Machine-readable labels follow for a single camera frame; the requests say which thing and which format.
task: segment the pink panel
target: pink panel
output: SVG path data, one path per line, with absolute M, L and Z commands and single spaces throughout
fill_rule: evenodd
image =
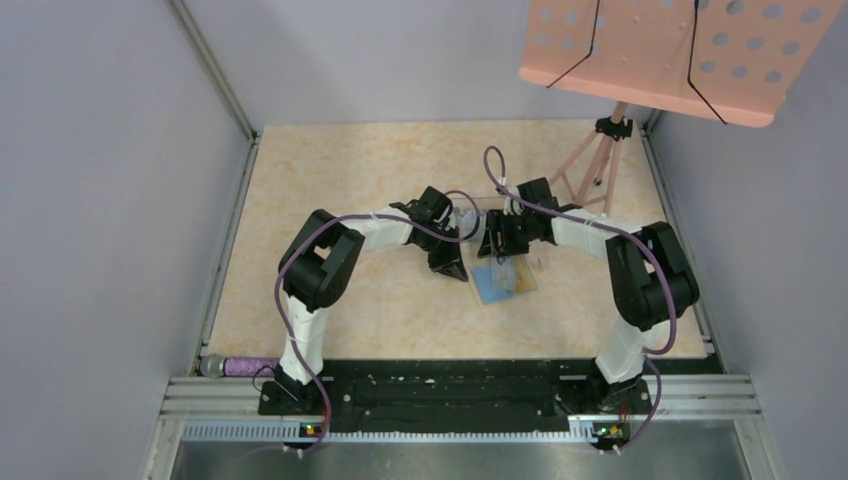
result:
M 692 80 L 729 123 L 774 119 L 844 0 L 701 0 Z M 693 0 L 601 0 L 592 56 L 555 87 L 715 119 L 686 82 Z M 532 0 L 521 77 L 548 85 L 589 51 L 596 0 Z

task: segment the gray floor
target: gray floor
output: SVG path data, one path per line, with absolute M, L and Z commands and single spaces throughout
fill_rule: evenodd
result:
M 566 444 L 327 444 L 298 460 L 259 444 L 187 442 L 173 480 L 223 479 L 747 479 L 733 424 L 655 423 L 621 457 Z

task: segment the wall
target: wall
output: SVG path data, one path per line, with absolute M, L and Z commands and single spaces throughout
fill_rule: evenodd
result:
M 529 0 L 187 3 L 254 125 L 595 118 L 614 105 L 518 77 Z
M 164 1 L 0 4 L 0 478 L 138 478 L 246 143 Z
M 848 9 L 764 129 L 670 115 L 657 148 L 723 358 L 749 372 L 790 478 L 842 478 L 848 395 Z

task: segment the beige tabletop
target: beige tabletop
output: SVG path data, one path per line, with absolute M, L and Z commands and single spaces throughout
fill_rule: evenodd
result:
M 250 181 L 209 353 L 280 356 L 285 327 L 274 304 L 280 257 L 309 214 L 378 210 L 431 185 L 491 197 L 481 162 L 497 145 L 509 183 L 553 173 L 594 121 L 516 120 L 270 126 Z M 582 178 L 593 149 L 569 172 Z M 605 185 L 595 187 L 599 191 Z M 565 187 L 553 193 L 567 203 Z M 597 211 L 599 204 L 589 207 Z M 624 141 L 613 218 L 664 219 L 638 134 Z M 466 267 L 476 245 L 464 245 Z M 326 358 L 581 358 L 603 346 L 617 318 L 605 262 L 534 243 L 526 257 L 539 289 L 483 306 L 472 282 L 434 274 L 414 245 L 360 257 L 324 337 Z M 692 309 L 680 319 L 674 357 L 704 357 Z

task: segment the black wire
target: black wire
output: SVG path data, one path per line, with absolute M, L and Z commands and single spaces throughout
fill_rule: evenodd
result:
M 566 70 L 565 73 L 558 76 L 556 80 L 551 82 L 550 85 L 548 85 L 545 88 L 551 88 L 554 85 L 556 85 L 556 83 L 559 82 L 560 80 L 562 80 L 563 77 L 565 77 L 566 75 L 571 73 L 572 70 L 579 67 L 581 63 L 585 62 L 586 60 L 589 59 L 589 57 L 592 56 L 592 52 L 595 50 L 595 32 L 598 31 L 598 12 L 600 12 L 600 10 L 601 10 L 601 0 L 598 0 L 598 2 L 595 4 L 595 22 L 592 24 L 592 41 L 589 42 L 589 53 L 587 53 L 586 56 L 583 57 L 579 62 L 575 63 L 573 67 Z
M 715 116 L 718 117 L 719 120 L 721 120 L 721 123 L 727 125 L 727 122 L 724 121 L 724 118 L 719 115 L 716 109 L 713 108 L 712 104 L 710 104 L 709 100 L 704 97 L 701 91 L 698 90 L 698 87 L 696 87 L 695 84 L 692 82 L 692 60 L 695 57 L 695 38 L 696 33 L 698 31 L 698 10 L 700 10 L 700 3 L 701 0 L 695 0 L 695 21 L 692 23 L 692 43 L 689 45 L 689 71 L 686 73 L 686 82 L 689 83 L 689 86 L 692 87 L 692 90 L 694 90 L 695 93 L 697 93 L 698 96 L 701 97 L 701 100 L 703 100 L 704 103 L 706 103 L 707 106 L 710 107 L 710 110 L 712 110 Z
M 261 367 L 259 367 L 259 370 L 257 370 L 256 373 L 253 374 L 253 378 L 250 380 L 250 383 L 253 384 L 253 388 L 256 389 L 256 391 L 259 393 L 262 393 L 262 389 L 256 388 L 256 377 L 258 377 L 259 374 L 262 373 L 262 370 L 265 370 L 266 368 L 268 370 L 271 370 L 271 373 L 274 373 L 274 369 L 271 368 L 269 365 L 262 365 Z

